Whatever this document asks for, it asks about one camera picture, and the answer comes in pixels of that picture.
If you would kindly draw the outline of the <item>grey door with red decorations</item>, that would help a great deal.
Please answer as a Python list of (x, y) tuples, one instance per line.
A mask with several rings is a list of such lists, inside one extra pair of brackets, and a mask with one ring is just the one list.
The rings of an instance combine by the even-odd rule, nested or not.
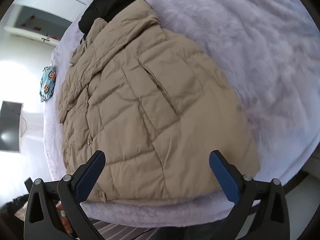
[(13, 4), (1, 19), (4, 31), (11, 36), (57, 46), (71, 22), (31, 7)]

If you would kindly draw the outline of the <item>blue monkey print pillow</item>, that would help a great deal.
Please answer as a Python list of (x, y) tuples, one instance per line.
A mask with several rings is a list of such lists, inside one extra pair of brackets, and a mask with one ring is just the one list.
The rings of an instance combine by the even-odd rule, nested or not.
[(49, 100), (53, 93), (56, 83), (56, 68), (54, 66), (44, 67), (40, 82), (40, 100)]

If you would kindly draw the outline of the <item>dark wall monitor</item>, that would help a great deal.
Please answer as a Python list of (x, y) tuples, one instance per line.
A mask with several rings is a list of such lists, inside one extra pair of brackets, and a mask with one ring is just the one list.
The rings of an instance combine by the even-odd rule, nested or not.
[(22, 103), (2, 101), (0, 117), (1, 151), (20, 152)]

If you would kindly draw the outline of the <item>beige puffer jacket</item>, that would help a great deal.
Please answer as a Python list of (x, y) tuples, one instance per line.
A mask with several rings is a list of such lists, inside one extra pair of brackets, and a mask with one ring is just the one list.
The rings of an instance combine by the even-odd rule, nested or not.
[(71, 54), (57, 101), (65, 168), (101, 150), (106, 164), (88, 200), (162, 205), (218, 190), (209, 154), (242, 173), (260, 162), (247, 118), (216, 63), (161, 27), (137, 0), (97, 18)]

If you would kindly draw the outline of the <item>lavender fleece bed blanket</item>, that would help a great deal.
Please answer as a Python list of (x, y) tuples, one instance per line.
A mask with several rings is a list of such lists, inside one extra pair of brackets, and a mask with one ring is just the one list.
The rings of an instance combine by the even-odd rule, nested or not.
[[(213, 57), (234, 87), (258, 146), (255, 179), (292, 179), (319, 144), (319, 30), (300, 0), (146, 0), (164, 28)], [(44, 153), (52, 180), (67, 172), (57, 96), (80, 44), (78, 22), (52, 53), (57, 82), (44, 105)], [(221, 220), (232, 203), (222, 192), (169, 206), (85, 203), (89, 217), (134, 227), (191, 226)]]

